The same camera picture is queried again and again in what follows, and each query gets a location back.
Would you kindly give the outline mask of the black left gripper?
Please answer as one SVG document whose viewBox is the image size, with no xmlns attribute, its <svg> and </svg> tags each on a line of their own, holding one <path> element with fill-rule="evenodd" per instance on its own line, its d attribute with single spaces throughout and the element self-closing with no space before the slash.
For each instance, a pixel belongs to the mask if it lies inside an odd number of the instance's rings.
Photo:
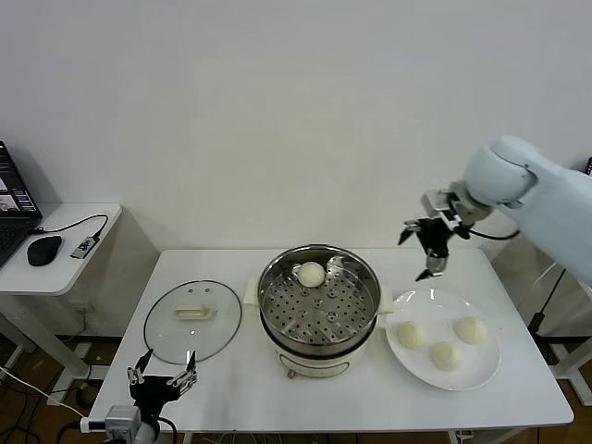
<svg viewBox="0 0 592 444">
<path fill-rule="evenodd" d="M 156 419 L 164 406 L 180 398 L 197 382 L 196 351 L 188 357 L 185 370 L 174 376 L 145 376 L 143 372 L 151 360 L 153 350 L 149 349 L 134 366 L 127 369 L 130 383 L 129 394 L 134 406 L 140 409 L 141 419 Z"/>
</svg>

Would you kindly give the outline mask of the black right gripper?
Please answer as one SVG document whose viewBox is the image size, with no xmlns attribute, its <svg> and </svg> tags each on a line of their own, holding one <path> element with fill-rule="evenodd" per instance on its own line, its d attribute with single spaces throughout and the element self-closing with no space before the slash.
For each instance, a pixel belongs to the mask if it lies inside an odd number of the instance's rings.
<svg viewBox="0 0 592 444">
<path fill-rule="evenodd" d="M 403 245 L 412 236 L 418 237 L 425 253 L 425 269 L 416 281 L 437 278 L 443 275 L 449 257 L 448 242 L 454 235 L 443 220 L 439 218 L 420 218 L 407 220 L 400 234 L 398 244 Z"/>
</svg>

